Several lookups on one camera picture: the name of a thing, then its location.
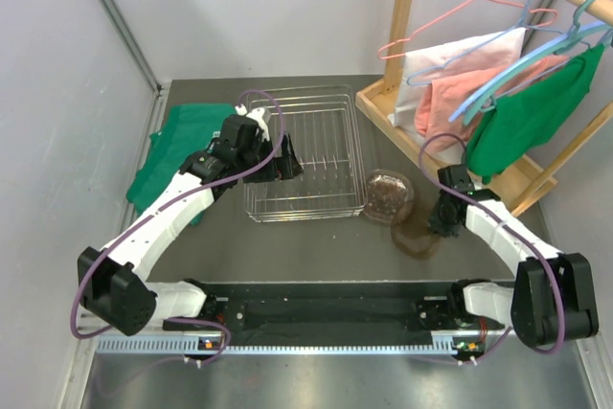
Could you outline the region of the amber glass plate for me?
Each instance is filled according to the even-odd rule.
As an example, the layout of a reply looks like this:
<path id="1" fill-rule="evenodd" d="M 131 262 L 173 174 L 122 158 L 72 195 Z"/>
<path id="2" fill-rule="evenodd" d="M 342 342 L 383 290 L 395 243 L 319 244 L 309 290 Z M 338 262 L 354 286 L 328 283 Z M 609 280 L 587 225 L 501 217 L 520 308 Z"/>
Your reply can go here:
<path id="1" fill-rule="evenodd" d="M 415 260 L 427 260 L 437 252 L 441 237 L 428 226 L 430 208 L 412 200 L 403 203 L 391 223 L 394 246 Z"/>

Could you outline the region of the clear glass plate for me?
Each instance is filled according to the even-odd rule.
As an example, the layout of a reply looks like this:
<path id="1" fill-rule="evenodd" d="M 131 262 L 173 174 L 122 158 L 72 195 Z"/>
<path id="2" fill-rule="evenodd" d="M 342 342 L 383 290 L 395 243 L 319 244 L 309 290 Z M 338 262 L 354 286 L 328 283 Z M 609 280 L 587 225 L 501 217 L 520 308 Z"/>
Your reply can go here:
<path id="1" fill-rule="evenodd" d="M 392 225 L 398 217 L 407 217 L 413 211 L 413 184 L 399 172 L 373 170 L 366 178 L 366 192 L 367 200 L 361 215 L 371 222 Z"/>

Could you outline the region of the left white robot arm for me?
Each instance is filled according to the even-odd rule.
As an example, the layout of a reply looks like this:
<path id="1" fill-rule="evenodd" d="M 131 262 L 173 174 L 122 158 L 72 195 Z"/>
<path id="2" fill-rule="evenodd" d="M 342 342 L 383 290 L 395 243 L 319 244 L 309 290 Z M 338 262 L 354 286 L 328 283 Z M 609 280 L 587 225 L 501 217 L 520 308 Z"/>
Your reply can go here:
<path id="1" fill-rule="evenodd" d="M 264 109 L 227 117 L 208 147 L 190 154 L 168 186 L 127 230 L 101 250 L 78 257 L 76 307 L 83 307 L 126 336 L 152 320 L 184 317 L 197 329 L 216 320 L 216 304 L 196 281 L 152 283 L 149 274 L 195 217 L 239 181 L 293 179 L 303 168 L 291 137 L 272 141 Z"/>

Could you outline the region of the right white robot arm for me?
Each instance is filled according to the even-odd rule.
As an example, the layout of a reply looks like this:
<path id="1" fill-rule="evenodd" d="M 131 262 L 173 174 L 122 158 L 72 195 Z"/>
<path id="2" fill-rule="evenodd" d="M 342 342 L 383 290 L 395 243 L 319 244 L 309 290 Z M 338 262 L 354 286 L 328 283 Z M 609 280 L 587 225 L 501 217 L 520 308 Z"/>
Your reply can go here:
<path id="1" fill-rule="evenodd" d="M 514 330 L 527 347 L 556 352 L 565 341 L 592 337 L 600 328 L 591 265 L 580 253 L 564 253 L 531 232 L 490 189 L 478 189 L 463 165 L 437 172 L 439 198 L 428 218 L 431 232 L 456 237 L 467 230 L 511 271 L 504 287 L 493 281 L 452 285 L 447 317 L 471 327 L 481 317 Z"/>

